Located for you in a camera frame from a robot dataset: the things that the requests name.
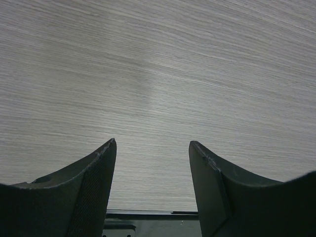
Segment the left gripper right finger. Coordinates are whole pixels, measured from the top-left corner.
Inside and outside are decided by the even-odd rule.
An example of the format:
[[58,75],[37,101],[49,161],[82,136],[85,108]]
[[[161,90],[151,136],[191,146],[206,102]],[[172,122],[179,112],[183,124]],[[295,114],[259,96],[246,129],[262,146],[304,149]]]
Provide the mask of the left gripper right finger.
[[265,178],[189,145],[190,168],[204,237],[313,237],[316,174],[287,182]]

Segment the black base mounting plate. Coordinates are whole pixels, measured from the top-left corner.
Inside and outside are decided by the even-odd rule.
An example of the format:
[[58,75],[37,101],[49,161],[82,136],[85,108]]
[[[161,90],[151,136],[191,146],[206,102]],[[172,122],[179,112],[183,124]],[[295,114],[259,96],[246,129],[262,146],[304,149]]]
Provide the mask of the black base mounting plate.
[[200,237],[197,212],[108,210],[103,237]]

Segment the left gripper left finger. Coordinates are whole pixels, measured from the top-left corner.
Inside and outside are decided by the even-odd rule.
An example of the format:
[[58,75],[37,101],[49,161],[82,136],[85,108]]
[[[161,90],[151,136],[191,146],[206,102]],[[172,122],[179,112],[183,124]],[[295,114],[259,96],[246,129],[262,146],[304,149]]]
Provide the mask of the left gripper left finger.
[[117,155],[114,138],[27,183],[0,186],[2,237],[100,237]]

